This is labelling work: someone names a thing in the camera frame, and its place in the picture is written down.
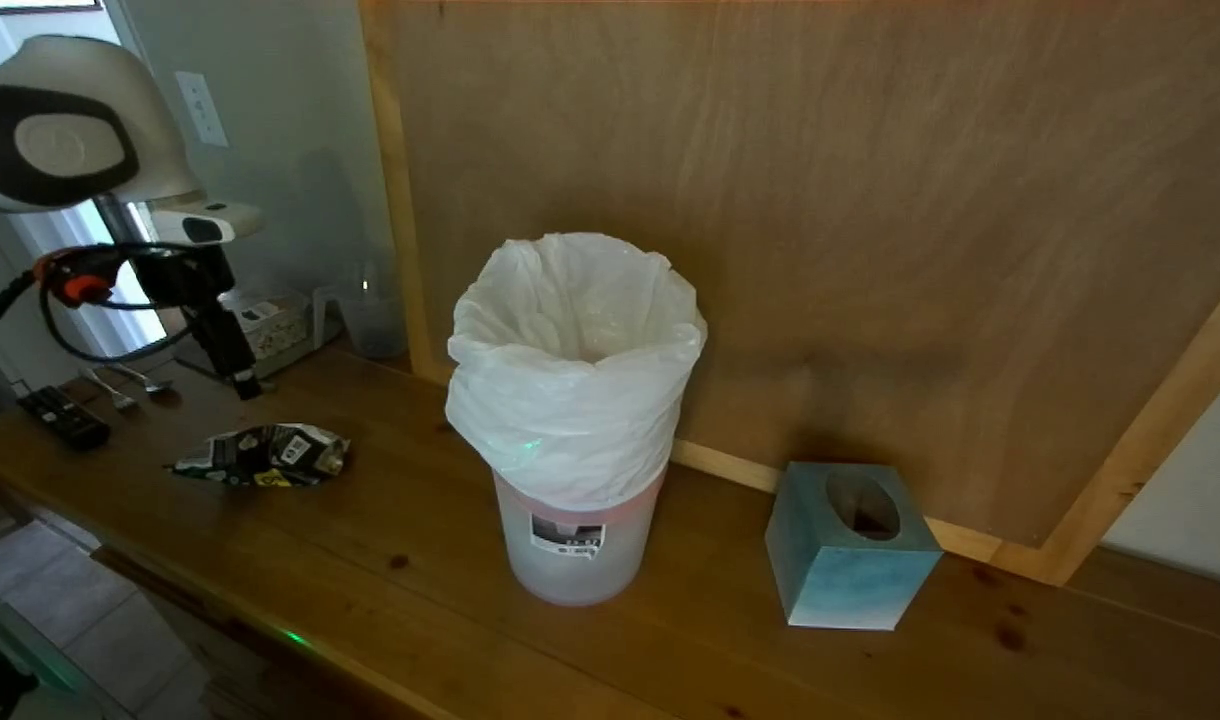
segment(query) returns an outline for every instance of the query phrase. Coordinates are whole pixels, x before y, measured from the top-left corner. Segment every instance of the wooden wall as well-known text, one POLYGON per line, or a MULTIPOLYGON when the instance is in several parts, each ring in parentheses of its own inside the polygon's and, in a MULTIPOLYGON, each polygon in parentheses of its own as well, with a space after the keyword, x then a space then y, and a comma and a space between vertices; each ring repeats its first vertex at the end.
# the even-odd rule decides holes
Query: wooden wall
POLYGON ((1064 581, 1220 388, 1220 0, 365 0, 416 370, 507 235, 701 287, 679 459, 1064 581))

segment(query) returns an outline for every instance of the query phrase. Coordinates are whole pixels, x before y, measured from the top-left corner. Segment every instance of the floor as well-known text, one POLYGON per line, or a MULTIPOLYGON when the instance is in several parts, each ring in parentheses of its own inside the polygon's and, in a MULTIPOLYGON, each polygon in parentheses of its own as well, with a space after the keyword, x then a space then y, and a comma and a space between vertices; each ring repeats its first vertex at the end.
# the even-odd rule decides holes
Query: floor
POLYGON ((140 720, 210 720, 210 672, 159 609, 62 522, 0 532, 0 600, 140 720))

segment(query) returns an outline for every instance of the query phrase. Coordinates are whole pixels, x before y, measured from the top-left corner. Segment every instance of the trash bag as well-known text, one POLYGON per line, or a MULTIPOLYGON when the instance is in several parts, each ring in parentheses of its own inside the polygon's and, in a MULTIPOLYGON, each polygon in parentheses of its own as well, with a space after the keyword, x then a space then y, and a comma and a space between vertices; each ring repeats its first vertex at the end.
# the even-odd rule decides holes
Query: trash bag
POLYGON ((507 241, 451 313, 448 424, 513 489, 609 507, 665 471, 704 334, 658 252, 597 232, 507 241))

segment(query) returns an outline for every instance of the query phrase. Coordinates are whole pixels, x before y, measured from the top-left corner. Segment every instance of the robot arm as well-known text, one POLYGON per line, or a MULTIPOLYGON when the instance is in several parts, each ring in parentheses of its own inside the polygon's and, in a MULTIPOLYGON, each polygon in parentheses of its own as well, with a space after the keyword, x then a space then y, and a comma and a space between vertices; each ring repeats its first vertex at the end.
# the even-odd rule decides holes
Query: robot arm
POLYGON ((240 203, 210 203, 179 132, 140 62, 103 41, 38 35, 0 63, 0 213, 97 201, 117 246, 183 241, 187 252, 132 252, 146 292, 183 309, 212 370, 255 395, 252 352, 219 309, 233 287, 219 246, 255 229, 240 203))

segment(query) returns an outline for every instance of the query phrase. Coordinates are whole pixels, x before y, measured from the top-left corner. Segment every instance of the small black object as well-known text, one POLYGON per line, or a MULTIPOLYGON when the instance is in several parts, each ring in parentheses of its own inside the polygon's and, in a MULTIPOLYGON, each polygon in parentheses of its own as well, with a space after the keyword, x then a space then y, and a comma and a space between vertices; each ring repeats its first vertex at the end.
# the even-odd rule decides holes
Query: small black object
POLYGON ((38 424, 62 436, 65 447, 90 451, 101 447, 114 430, 71 406, 62 388, 38 388, 17 400, 38 424))

